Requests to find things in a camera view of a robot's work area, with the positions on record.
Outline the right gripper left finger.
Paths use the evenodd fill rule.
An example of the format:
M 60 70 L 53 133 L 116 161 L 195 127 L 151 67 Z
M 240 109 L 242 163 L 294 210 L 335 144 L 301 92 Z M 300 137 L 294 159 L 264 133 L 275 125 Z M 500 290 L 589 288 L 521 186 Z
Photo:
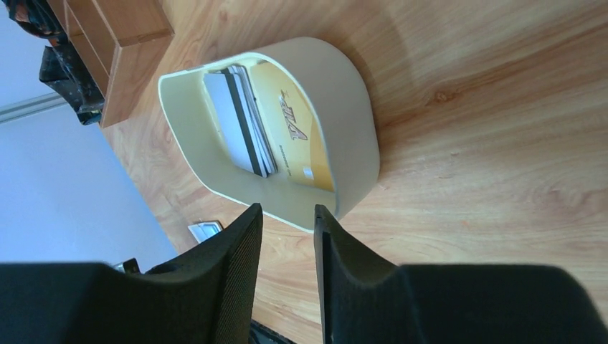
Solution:
M 3 343 L 246 343 L 262 208 L 143 274 L 103 263 L 3 264 Z

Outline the yellow VIP card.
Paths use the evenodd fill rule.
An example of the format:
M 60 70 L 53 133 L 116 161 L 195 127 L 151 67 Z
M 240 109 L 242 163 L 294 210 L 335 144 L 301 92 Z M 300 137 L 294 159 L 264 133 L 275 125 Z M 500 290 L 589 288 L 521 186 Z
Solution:
M 333 192 L 318 121 L 301 89 L 270 62 L 250 67 L 249 77 L 279 171 L 293 183 Z

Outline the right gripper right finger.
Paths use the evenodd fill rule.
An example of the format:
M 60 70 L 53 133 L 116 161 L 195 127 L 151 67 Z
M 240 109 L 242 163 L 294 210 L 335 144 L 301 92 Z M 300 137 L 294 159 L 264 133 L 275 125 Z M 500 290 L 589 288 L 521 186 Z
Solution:
M 605 343 L 588 292 L 534 264 L 394 264 L 315 207 L 324 343 Z

